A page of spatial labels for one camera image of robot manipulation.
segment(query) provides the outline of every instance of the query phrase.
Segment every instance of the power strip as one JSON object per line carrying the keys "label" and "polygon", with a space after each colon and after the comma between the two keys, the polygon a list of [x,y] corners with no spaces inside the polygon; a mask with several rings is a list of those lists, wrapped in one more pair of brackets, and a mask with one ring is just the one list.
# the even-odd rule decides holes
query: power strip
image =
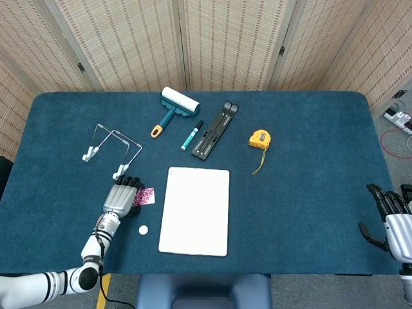
{"label": "power strip", "polygon": [[401,128],[403,132],[412,135],[412,121],[411,116],[403,111],[395,111],[392,108],[388,108],[384,117],[390,122]]}

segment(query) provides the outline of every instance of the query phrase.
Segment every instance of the white clip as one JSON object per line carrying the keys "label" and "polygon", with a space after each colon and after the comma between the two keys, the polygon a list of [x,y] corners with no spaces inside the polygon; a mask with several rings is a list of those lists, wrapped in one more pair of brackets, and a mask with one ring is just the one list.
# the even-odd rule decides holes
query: white clip
{"label": "white clip", "polygon": [[126,173],[127,169],[129,168],[129,164],[120,164],[118,166],[117,173],[113,174],[113,179],[117,180],[120,176],[122,176],[124,173]]}
{"label": "white clip", "polygon": [[97,147],[90,146],[88,149],[88,153],[83,155],[82,160],[85,162],[89,162],[89,160],[93,158],[95,154],[97,154],[97,151],[99,151],[99,149],[100,148],[98,146]]}

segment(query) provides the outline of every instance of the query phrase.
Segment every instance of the white board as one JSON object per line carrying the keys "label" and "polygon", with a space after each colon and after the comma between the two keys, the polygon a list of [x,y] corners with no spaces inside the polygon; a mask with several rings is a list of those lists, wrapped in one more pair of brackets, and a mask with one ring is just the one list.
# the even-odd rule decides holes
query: white board
{"label": "white board", "polygon": [[159,251],[226,256],[229,171],[171,167]]}

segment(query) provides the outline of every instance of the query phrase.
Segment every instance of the blue chair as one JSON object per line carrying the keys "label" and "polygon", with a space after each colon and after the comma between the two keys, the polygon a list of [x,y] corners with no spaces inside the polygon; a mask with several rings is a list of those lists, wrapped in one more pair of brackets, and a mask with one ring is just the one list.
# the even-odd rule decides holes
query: blue chair
{"label": "blue chair", "polygon": [[270,275],[143,274],[138,309],[272,309]]}

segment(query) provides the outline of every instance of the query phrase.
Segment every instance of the red cable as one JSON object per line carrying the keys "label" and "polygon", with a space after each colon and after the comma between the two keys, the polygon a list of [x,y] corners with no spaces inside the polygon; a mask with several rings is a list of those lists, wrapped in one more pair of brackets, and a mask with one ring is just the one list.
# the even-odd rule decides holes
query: red cable
{"label": "red cable", "polygon": [[385,135],[387,135],[390,132],[395,132],[395,131],[400,131],[402,129],[405,129],[406,127],[397,127],[396,129],[392,129],[392,130],[387,130],[385,132],[383,132],[382,136],[380,137],[380,145],[382,146],[382,149],[385,150],[385,152],[387,152],[388,154],[390,154],[391,156],[394,156],[395,158],[398,159],[412,159],[412,156],[398,156],[395,153],[391,153],[386,146],[384,145],[384,137]]}

